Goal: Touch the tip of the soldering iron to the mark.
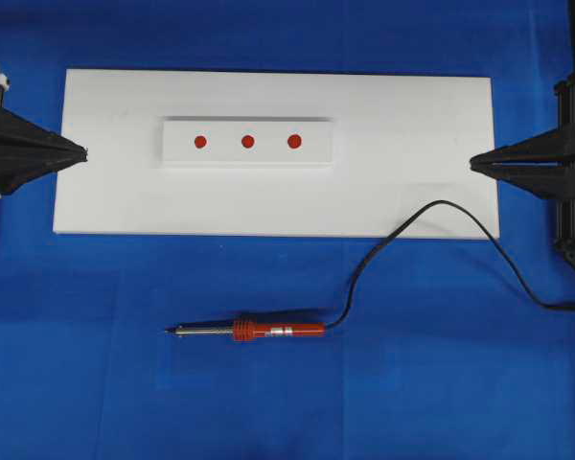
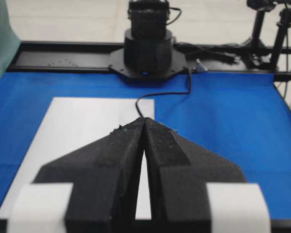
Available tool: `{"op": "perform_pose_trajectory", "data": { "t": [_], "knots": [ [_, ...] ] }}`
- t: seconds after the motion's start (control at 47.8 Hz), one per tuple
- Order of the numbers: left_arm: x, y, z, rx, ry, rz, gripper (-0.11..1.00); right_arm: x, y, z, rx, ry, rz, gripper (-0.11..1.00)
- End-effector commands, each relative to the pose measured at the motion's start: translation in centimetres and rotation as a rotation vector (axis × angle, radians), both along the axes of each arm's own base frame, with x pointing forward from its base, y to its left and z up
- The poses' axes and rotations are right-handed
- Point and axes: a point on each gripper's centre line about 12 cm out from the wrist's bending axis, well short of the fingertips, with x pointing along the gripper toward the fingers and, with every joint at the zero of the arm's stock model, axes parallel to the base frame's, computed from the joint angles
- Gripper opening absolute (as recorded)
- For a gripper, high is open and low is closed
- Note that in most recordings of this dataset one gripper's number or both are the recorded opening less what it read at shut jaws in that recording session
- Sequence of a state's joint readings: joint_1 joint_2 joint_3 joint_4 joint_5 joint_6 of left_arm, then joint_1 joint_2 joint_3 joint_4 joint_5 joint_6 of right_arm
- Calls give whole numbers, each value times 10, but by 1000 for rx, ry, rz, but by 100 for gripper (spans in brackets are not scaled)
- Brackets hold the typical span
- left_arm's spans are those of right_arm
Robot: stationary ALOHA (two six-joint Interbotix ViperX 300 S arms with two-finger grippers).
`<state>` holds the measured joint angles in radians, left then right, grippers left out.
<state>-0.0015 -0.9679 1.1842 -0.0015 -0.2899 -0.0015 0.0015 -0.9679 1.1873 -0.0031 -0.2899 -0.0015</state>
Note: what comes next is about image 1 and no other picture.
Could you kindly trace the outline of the left gripper white rollers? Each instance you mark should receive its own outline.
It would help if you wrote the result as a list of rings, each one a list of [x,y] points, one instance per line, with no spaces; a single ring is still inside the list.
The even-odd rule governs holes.
[[[0,145],[43,148],[77,154],[50,154],[44,158],[15,156],[0,159],[0,197],[12,195],[21,186],[42,176],[58,173],[87,161],[84,147],[1,107],[5,93],[9,89],[9,79],[0,73]]]

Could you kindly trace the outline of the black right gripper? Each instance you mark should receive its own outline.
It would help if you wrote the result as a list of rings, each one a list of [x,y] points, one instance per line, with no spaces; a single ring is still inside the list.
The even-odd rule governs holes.
[[[471,170],[507,182],[537,197],[560,197],[556,247],[575,262],[575,73],[555,86],[558,128],[475,155]],[[493,164],[560,163],[560,166]]]

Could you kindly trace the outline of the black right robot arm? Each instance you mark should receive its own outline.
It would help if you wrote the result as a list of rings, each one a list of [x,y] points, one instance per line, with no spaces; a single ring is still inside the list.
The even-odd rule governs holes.
[[[573,72],[554,87],[558,127],[476,155],[471,170],[556,202],[555,247],[575,263],[575,1],[568,3]]]

